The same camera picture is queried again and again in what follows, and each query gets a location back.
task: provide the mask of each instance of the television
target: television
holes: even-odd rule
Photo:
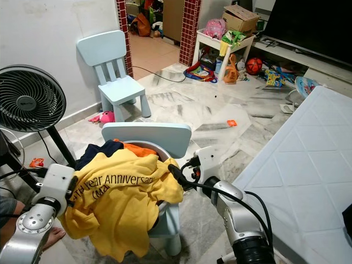
[[[263,35],[352,66],[352,10],[348,3],[276,0]]]

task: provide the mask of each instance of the laundry basket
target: laundry basket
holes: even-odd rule
[[[135,146],[143,147],[145,149],[154,150],[159,155],[160,160],[162,162],[166,161],[168,158],[171,158],[171,155],[165,149],[163,149],[162,147],[160,147],[152,142],[142,141],[142,140],[129,140],[129,141],[125,141],[125,143],[133,144]],[[169,203],[165,202],[165,201],[163,201],[159,205],[159,217],[165,213],[165,209],[166,209],[167,205],[169,205]]]

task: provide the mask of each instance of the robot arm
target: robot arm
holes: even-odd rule
[[[186,164],[194,168],[193,183],[187,181],[176,166],[170,164],[169,170],[184,188],[193,186],[201,196],[211,200],[224,220],[238,264],[275,264],[273,249],[268,243],[270,238],[262,231],[253,212],[239,203],[246,201],[246,193],[215,176],[219,163],[213,153],[212,147],[202,148]],[[35,205],[18,218],[14,235],[0,253],[0,263],[39,262],[54,218],[64,213],[76,185],[77,177],[73,177],[73,173],[74,170],[66,166],[52,164],[49,167],[43,183],[38,184],[40,192],[32,200]]]
[[[16,222],[16,230],[0,253],[0,263],[38,263],[55,217],[65,212],[67,198],[75,186],[72,168],[50,165],[40,192],[33,198],[35,204]]]
[[[198,184],[197,192],[211,200],[211,203],[224,220],[227,236],[237,263],[275,264],[273,249],[268,242],[270,238],[267,238],[265,232],[262,231],[257,217],[237,201],[199,186],[201,184],[222,190],[238,200],[246,202],[246,193],[215,176],[218,174],[219,163],[214,156],[213,147],[197,150],[189,164],[195,172],[192,177],[195,179],[194,183]],[[191,185],[176,166],[169,165],[169,170],[182,186]]]

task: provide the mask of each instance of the light blue children's chair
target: light blue children's chair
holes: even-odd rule
[[[77,49],[85,63],[93,66],[97,73],[103,111],[111,111],[112,105],[115,122],[124,122],[120,105],[124,102],[135,103],[135,98],[140,96],[142,116],[150,117],[144,87],[125,72],[124,32],[115,30],[83,38],[78,41]],[[116,70],[119,73],[118,78],[115,75]]]
[[[191,138],[191,128],[184,124],[168,123],[107,123],[103,126],[102,134],[105,141],[117,138],[153,149],[164,161],[170,157],[185,156]],[[179,254],[181,241],[178,204],[163,202],[159,205],[158,222],[148,234],[150,238],[164,239],[164,248],[168,255]]]

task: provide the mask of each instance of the baseboard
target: baseboard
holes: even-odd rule
[[[60,131],[61,129],[64,129],[64,128],[78,122],[79,120],[85,119],[86,117],[88,117],[94,113],[99,112],[100,109],[101,109],[101,102],[94,103],[91,106],[88,106],[80,111],[77,111],[73,114],[70,114],[70,115],[62,118],[55,125],[55,127],[58,131]],[[49,134],[46,130],[41,131],[40,133],[43,137],[49,136]],[[40,137],[37,132],[33,132],[33,133],[28,133],[24,136],[21,136],[19,138],[19,140],[21,141],[23,147],[27,147],[27,146],[39,141]],[[16,147],[20,148],[19,144],[17,143],[17,140],[13,141],[13,143],[15,144]]]

